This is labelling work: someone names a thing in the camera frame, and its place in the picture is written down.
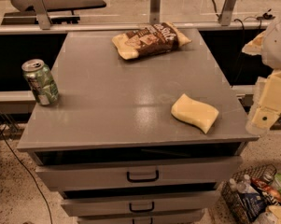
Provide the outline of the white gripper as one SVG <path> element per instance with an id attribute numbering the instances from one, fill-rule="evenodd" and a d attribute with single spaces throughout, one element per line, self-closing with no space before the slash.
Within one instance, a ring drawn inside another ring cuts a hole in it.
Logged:
<path id="1" fill-rule="evenodd" d="M 281 117 L 281 11 L 265 32 L 243 46 L 242 52 L 251 56 L 261 55 L 264 64 L 279 69 L 273 70 L 267 78 L 259 77 L 254 86 L 246 130 L 264 135 Z"/>

